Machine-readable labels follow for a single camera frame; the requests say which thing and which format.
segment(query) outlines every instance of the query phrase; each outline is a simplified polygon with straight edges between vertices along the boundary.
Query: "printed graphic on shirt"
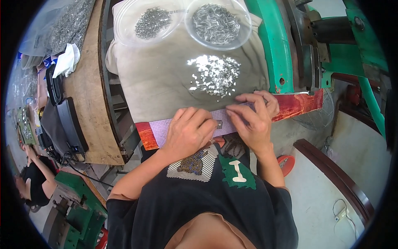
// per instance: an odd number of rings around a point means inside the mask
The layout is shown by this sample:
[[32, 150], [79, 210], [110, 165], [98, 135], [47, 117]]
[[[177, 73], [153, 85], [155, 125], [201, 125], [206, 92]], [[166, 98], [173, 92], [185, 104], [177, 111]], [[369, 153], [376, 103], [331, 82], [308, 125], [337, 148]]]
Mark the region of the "printed graphic on shirt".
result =
[[202, 159], [208, 154], [207, 151], [200, 150], [192, 156], [186, 157], [181, 160], [180, 166], [177, 171], [185, 171], [187, 173], [194, 173], [195, 175], [202, 174], [203, 161]]
[[239, 135], [237, 133], [231, 133], [224, 135], [223, 138], [225, 144], [221, 147], [221, 154], [225, 155], [225, 152], [227, 152], [228, 155], [236, 157], [237, 159], [241, 158], [245, 153], [245, 146], [239, 138]]
[[225, 178], [222, 179], [223, 182], [227, 182], [228, 186], [237, 186], [238, 188], [246, 187], [256, 189], [256, 181], [252, 172], [243, 165], [235, 157], [225, 158], [219, 155], [219, 160], [222, 167], [222, 172]]
[[167, 169], [167, 177], [186, 180], [210, 181], [214, 162], [219, 152], [215, 145], [210, 145], [190, 157], [171, 164]]

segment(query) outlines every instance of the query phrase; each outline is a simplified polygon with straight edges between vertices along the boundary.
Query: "green print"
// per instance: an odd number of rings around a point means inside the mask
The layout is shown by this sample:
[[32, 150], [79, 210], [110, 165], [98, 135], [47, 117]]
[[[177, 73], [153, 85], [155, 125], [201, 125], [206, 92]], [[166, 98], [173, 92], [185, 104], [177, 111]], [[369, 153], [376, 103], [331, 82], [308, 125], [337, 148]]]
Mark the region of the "green print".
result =
[[246, 187], [256, 189], [256, 181], [252, 172], [243, 165], [236, 157], [225, 158], [219, 155], [219, 160], [222, 167], [222, 172], [225, 178], [223, 182], [227, 182], [228, 186], [237, 186], [238, 188]]

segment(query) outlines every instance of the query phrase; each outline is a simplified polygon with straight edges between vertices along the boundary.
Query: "hand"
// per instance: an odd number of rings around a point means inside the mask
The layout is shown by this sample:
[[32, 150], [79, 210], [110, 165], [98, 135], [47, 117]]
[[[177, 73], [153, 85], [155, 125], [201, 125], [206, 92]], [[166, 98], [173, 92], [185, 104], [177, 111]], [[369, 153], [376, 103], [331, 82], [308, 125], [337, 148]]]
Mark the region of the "hand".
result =
[[[254, 103], [255, 112], [249, 106], [227, 106], [227, 114], [231, 118], [243, 142], [256, 154], [273, 151], [270, 140], [271, 118], [279, 113], [277, 99], [266, 91], [256, 91], [253, 94], [245, 93], [235, 98], [237, 101]], [[241, 116], [249, 123], [246, 125]]]
[[269, 116], [271, 117], [271, 119], [273, 117], [275, 117], [276, 115], [278, 115], [279, 113], [279, 103], [278, 100], [275, 98], [275, 96], [273, 96], [271, 93], [267, 92], [267, 91], [254, 91], [254, 94], [260, 95], [261, 97], [263, 97], [267, 103], [266, 103], [266, 107], [269, 113]]
[[213, 137], [217, 121], [211, 113], [195, 107], [179, 109], [170, 123], [166, 144], [160, 149], [172, 162], [196, 153]]
[[28, 158], [32, 159], [36, 157], [36, 152], [35, 150], [32, 148], [32, 146], [25, 144], [22, 146], [22, 149], [25, 151], [26, 155], [28, 156]]

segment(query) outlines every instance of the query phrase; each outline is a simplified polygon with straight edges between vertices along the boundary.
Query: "gray towel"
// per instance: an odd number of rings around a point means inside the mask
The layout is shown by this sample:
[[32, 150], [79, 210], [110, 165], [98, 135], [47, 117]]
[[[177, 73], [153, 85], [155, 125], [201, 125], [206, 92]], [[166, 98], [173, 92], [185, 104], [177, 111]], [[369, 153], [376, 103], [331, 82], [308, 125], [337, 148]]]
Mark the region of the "gray towel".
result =
[[[120, 7], [113, 9], [117, 15]], [[117, 74], [126, 97], [127, 105], [135, 123], [172, 118], [179, 108], [194, 106], [209, 111], [233, 104], [235, 96], [268, 90], [269, 79], [264, 49], [258, 36], [261, 18], [251, 14], [253, 31], [249, 40], [240, 48], [217, 51], [196, 42], [181, 23], [164, 41], [144, 48], [131, 48], [113, 40], [106, 54], [107, 69]], [[189, 66], [187, 60], [202, 55], [219, 58], [231, 57], [240, 66], [235, 92], [223, 99], [210, 96], [199, 89], [188, 90], [195, 84], [192, 74], [198, 74], [197, 67]]]

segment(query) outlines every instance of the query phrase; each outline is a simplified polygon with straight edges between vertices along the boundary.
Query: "electrical outlet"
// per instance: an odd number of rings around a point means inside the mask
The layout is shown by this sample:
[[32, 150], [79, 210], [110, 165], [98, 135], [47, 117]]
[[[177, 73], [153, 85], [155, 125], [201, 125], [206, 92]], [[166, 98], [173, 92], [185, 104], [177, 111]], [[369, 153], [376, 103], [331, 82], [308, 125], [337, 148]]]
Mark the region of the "electrical outlet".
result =
[[347, 212], [345, 212], [345, 208], [335, 217], [335, 220], [336, 220], [336, 222], [339, 222], [340, 220], [342, 220], [343, 218], [345, 218], [347, 215], [348, 215], [348, 213], [349, 213], [349, 210], [347, 209]]

